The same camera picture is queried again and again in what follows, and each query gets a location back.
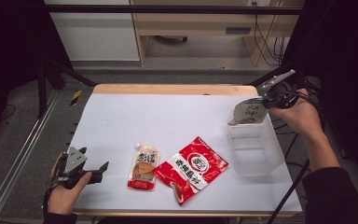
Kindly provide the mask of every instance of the snack package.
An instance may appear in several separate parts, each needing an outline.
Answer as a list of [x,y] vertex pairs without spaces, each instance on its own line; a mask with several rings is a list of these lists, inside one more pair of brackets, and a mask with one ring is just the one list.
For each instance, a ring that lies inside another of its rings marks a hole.
[[185,201],[208,186],[228,163],[200,137],[153,170],[155,176],[173,189],[176,201]]
[[136,148],[138,151],[133,157],[127,186],[133,189],[152,189],[156,182],[152,171],[159,165],[159,153],[152,146],[136,144]]

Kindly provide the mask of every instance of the human hand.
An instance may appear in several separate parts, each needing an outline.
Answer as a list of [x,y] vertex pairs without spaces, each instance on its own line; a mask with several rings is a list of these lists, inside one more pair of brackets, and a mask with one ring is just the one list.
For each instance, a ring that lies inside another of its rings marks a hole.
[[[298,92],[308,95],[305,89],[300,89]],[[296,104],[290,108],[272,107],[270,112],[283,119],[295,132],[303,136],[323,131],[318,111],[311,103],[302,98],[299,98]]]
[[[60,157],[57,159],[56,164],[51,169],[51,176],[56,175],[54,174],[54,168],[57,165]],[[72,189],[66,189],[62,185],[58,185],[56,188],[54,188],[48,200],[48,212],[60,215],[71,214],[80,192],[83,190],[83,188],[86,187],[90,179],[91,172],[87,172],[80,178],[78,183]]]

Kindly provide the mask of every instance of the plastic bin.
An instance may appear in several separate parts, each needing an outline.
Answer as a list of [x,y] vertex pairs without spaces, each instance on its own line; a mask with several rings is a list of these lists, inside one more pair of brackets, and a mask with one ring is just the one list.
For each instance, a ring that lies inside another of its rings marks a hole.
[[262,123],[228,126],[234,168],[239,175],[268,175],[284,163],[269,116]]

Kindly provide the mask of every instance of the person's left hand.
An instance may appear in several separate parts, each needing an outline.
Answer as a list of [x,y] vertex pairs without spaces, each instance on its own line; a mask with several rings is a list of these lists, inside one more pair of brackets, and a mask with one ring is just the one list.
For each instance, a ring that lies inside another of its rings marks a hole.
[[[56,175],[53,174],[56,164],[51,169],[51,175]],[[48,200],[48,212],[60,215],[71,214],[80,192],[83,190],[83,188],[86,187],[90,179],[91,172],[87,172],[80,178],[76,186],[74,186],[72,189],[66,189],[64,186],[58,185],[51,192],[50,198]]]

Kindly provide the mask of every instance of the yellow and black tape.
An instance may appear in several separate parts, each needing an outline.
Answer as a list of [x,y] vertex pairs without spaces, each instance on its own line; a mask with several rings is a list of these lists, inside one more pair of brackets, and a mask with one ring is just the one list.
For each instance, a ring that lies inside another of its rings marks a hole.
[[71,104],[70,105],[76,105],[77,100],[79,99],[81,94],[81,91],[76,91],[74,94],[74,97],[72,98]]

